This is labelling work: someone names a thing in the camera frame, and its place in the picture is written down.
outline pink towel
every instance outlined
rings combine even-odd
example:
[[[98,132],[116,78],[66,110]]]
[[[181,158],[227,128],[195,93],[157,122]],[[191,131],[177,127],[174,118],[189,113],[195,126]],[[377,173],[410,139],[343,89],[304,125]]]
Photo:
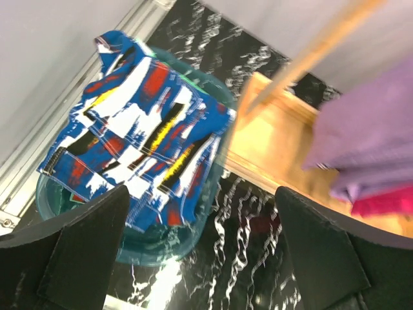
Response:
[[[354,202],[352,215],[413,214],[413,185]]]

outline folded towel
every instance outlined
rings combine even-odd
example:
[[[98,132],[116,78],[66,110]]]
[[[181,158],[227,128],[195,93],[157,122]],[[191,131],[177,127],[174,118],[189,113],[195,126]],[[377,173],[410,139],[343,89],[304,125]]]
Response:
[[[331,196],[350,202],[413,183],[413,160],[339,171],[339,176],[331,185]]]
[[[377,196],[357,200],[351,210],[352,215],[361,216],[389,213],[413,214],[413,186],[405,185]]]
[[[304,168],[362,167],[413,150],[413,57],[325,103]]]

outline aluminum threshold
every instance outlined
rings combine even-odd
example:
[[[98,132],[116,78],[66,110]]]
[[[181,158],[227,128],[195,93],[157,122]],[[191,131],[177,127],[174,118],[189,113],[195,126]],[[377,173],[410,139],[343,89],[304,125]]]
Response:
[[[137,0],[116,27],[129,36],[146,41],[175,1]],[[18,224],[35,197],[39,173],[37,166],[45,157],[58,132],[66,125],[68,111],[81,98],[83,89],[96,79],[100,61],[94,54],[65,91],[50,106],[32,132],[0,167],[0,235]]]

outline colorful fabric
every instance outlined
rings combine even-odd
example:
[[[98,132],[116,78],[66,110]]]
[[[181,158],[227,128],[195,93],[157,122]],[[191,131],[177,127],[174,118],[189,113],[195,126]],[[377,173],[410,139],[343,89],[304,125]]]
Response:
[[[143,43],[111,31],[95,40],[101,77],[84,90],[39,172],[88,201],[118,184],[126,225],[183,225],[235,112],[184,81]]]

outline white wall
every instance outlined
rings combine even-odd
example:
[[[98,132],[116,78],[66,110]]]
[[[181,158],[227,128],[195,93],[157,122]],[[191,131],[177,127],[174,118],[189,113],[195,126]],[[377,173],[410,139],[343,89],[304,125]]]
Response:
[[[290,58],[348,1],[203,0]],[[412,34],[413,1],[388,0],[312,72],[347,92],[413,53]]]
[[[0,1],[0,164],[135,0]]]

